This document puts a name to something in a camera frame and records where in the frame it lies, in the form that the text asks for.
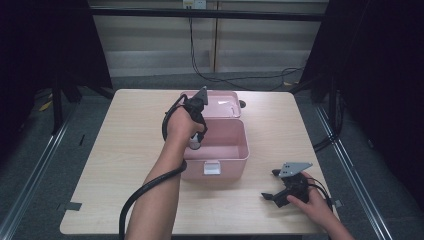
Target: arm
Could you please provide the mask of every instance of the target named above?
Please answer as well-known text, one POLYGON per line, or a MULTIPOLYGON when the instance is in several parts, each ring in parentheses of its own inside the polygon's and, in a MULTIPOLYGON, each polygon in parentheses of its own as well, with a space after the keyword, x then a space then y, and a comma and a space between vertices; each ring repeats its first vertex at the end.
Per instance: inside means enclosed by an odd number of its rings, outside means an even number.
MULTIPOLYGON (((303 175, 307 178, 311 176, 305 172, 303 175)), ((328 208, 327 203, 321 194, 314 187, 309 187, 309 202, 304 203, 294 196, 287 196, 287 200, 300 208, 313 222, 324 228, 333 240, 352 240, 354 239, 346 227, 337 219, 337 217, 328 208)))
MULTIPOLYGON (((191 136, 202 131, 203 125, 193 122, 182 108, 168 122, 168 136, 155 165, 144 183, 178 168, 191 136)), ((177 213, 180 175, 152 188, 134 204, 126 239, 170 239, 177 213)))

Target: box lid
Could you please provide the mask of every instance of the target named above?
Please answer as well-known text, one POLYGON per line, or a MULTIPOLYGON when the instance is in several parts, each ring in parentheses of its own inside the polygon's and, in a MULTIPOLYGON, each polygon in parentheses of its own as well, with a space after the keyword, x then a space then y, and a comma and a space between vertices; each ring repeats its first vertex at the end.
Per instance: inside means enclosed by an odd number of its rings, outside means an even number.
MULTIPOLYGON (((188 98, 197 91, 184 91, 188 98)), ((239 118, 241 115, 240 102, 237 93, 232 91, 208 90, 208 105, 202 112, 204 118, 239 118)))

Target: wall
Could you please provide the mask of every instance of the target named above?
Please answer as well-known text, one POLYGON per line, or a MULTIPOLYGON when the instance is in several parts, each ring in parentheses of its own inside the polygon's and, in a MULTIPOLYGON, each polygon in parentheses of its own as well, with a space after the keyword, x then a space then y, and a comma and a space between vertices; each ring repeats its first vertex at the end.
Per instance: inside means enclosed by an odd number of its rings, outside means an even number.
MULTIPOLYGON (((91 0, 91 6, 182 8, 182 1, 91 0)), ((207 1, 207 9, 324 13, 327 1, 207 1)), ((186 18, 95 16, 112 77, 192 73, 186 18)), ((193 19, 201 72, 304 66, 320 23, 193 19)))

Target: power outlet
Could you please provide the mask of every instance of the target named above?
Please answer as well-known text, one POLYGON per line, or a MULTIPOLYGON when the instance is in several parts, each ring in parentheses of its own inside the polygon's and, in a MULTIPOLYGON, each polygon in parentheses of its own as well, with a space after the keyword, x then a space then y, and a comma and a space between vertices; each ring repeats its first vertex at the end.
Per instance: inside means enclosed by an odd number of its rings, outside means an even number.
POLYGON ((206 9, 206 0, 195 0, 194 9, 206 9))
POLYGON ((194 9, 194 0, 183 0, 183 9, 194 9))

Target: gray carpet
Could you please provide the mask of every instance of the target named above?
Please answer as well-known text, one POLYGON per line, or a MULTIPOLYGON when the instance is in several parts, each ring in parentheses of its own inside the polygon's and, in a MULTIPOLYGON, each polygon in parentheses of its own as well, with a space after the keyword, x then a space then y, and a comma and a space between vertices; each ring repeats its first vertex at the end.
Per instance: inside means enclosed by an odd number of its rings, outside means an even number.
MULTIPOLYGON (((227 73, 221 78, 243 76, 272 76, 279 73, 227 73)), ((225 82, 208 82, 194 74, 151 76, 113 79, 114 87, 120 88, 157 88, 157 89, 198 89, 207 85, 209 89, 243 90, 225 82)), ((289 87, 282 78, 234 80, 233 84, 248 89, 284 91, 289 87)), ((117 239, 117 236, 65 236, 59 231, 64 213, 57 211, 60 203, 69 202, 94 144, 110 100, 81 89, 84 97, 76 106, 67 131, 32 199, 13 239, 117 239)), ((295 95, 302 118, 312 143, 321 141, 326 133, 318 118, 315 106, 309 99, 309 92, 295 95)), ((38 161, 52 130, 52 109, 37 112, 42 101, 37 101, 28 123, 22 132, 7 168, 0 172, 0 217, 3 219, 8 209, 25 184, 32 168, 38 161)), ((393 239, 424 239, 424 215, 415 201, 397 181, 384 164, 384 159, 367 144, 367 138, 360 126, 349 115, 345 117, 341 139, 351 156, 367 190, 381 211, 393 239)), ((329 190, 334 199, 341 200, 342 207, 337 209, 340 219, 357 239, 378 239, 368 217, 358 200, 340 161, 330 145, 317 153, 329 190)), ((254 239, 290 239, 284 236, 255 237, 254 239)), ((327 239, 326 235, 304 236, 303 239, 327 239)))

